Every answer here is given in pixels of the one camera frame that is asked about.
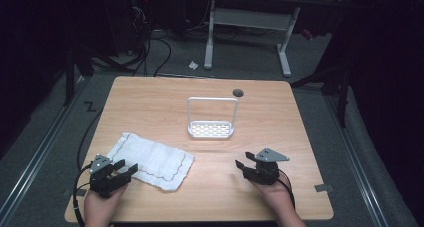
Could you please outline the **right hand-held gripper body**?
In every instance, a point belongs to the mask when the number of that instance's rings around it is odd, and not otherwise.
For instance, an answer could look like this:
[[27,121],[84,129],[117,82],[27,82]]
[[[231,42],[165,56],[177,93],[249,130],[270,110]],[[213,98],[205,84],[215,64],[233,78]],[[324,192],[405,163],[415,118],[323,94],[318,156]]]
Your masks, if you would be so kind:
[[255,158],[257,159],[256,162],[254,161],[255,167],[246,167],[242,174],[245,179],[262,185],[274,184],[280,176],[278,162],[290,160],[289,157],[270,148],[264,148],[255,154]]

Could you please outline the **person's right hand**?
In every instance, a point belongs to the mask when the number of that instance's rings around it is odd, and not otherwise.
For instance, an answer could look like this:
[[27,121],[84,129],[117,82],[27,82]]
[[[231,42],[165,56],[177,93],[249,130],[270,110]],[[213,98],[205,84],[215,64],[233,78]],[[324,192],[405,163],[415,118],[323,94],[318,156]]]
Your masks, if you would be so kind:
[[264,201],[275,214],[282,210],[295,211],[291,198],[291,184],[285,174],[280,173],[279,179],[272,185],[262,185],[253,181],[251,184],[263,195]]

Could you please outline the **dark computer tower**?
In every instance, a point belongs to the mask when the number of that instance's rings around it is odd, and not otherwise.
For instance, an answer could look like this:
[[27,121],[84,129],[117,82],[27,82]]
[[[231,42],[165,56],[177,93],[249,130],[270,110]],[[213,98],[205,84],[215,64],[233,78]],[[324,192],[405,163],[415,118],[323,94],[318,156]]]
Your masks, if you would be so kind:
[[138,53],[143,17],[138,0],[104,0],[104,3],[116,54]]

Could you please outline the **white cloth with red stitching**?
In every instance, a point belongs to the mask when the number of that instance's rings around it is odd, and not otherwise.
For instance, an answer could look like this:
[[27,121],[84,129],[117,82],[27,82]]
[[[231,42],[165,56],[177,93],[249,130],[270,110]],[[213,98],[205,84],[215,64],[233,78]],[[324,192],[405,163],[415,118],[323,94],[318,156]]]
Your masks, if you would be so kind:
[[107,153],[114,162],[124,159],[120,172],[138,165],[134,178],[164,191],[176,191],[187,176],[195,157],[176,147],[124,132]]

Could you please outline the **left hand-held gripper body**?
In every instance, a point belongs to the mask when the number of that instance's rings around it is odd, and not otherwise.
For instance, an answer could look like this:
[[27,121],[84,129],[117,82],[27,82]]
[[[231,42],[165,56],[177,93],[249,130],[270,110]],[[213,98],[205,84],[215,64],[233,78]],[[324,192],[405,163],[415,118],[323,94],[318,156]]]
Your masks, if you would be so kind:
[[111,197],[111,193],[123,187],[131,181],[132,175],[127,175],[124,172],[119,172],[114,175],[111,158],[97,154],[90,167],[90,189],[97,192],[103,198]]

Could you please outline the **metal floor rail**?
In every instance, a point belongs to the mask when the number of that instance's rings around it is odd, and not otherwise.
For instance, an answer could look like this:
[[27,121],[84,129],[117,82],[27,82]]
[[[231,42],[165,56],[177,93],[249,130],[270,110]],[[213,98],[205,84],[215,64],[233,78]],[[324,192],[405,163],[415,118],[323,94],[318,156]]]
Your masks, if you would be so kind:
[[385,214],[377,200],[374,188],[372,187],[361,161],[356,153],[353,142],[349,137],[348,131],[343,127],[338,119],[336,102],[332,97],[323,97],[327,108],[331,112],[332,119],[338,129],[338,132],[344,143],[347,162],[350,166],[351,172],[355,178],[362,199],[366,205],[368,213],[374,223],[375,227],[389,227]]
[[6,227],[50,153],[76,99],[85,90],[90,77],[79,76],[74,96],[65,102],[66,78],[30,115],[30,120],[6,156],[0,161],[0,227]]

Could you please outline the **black metal stand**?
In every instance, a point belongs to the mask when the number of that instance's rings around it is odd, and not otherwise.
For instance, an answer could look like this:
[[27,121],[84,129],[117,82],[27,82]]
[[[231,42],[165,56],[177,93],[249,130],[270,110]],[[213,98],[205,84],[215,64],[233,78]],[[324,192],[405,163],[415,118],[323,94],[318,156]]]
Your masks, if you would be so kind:
[[350,65],[338,64],[333,67],[316,71],[315,73],[291,83],[292,88],[299,88],[307,83],[322,82],[321,92],[324,96],[338,96],[336,117],[339,124],[345,128],[345,112],[348,104],[347,95],[350,78]]
[[84,77],[91,77],[94,74],[94,68],[92,67],[91,58],[87,50],[77,43],[72,43],[69,50],[66,52],[65,106],[68,106],[74,97],[75,69],[78,69],[79,73]]

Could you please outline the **desk with white legs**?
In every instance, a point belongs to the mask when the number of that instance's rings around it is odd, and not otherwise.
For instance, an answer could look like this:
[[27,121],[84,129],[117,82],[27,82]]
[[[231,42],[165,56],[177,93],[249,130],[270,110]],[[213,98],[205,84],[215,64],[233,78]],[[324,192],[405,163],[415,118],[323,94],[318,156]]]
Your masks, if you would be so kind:
[[285,77],[291,76],[286,48],[298,19],[300,5],[296,4],[290,14],[279,14],[265,11],[242,10],[240,8],[216,7],[215,1],[209,5],[208,39],[205,49],[204,68],[209,70],[213,66],[214,27],[216,25],[247,27],[256,29],[283,31],[285,36],[282,42],[276,45],[282,73]]

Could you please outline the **person's left hand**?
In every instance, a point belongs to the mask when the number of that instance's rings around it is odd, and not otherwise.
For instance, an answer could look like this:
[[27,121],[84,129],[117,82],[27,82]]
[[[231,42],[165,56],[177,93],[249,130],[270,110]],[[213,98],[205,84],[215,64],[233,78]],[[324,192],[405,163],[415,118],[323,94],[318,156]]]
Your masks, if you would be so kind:
[[109,198],[103,198],[97,192],[89,190],[84,201],[85,220],[98,218],[109,222],[126,189],[127,185],[120,187]]

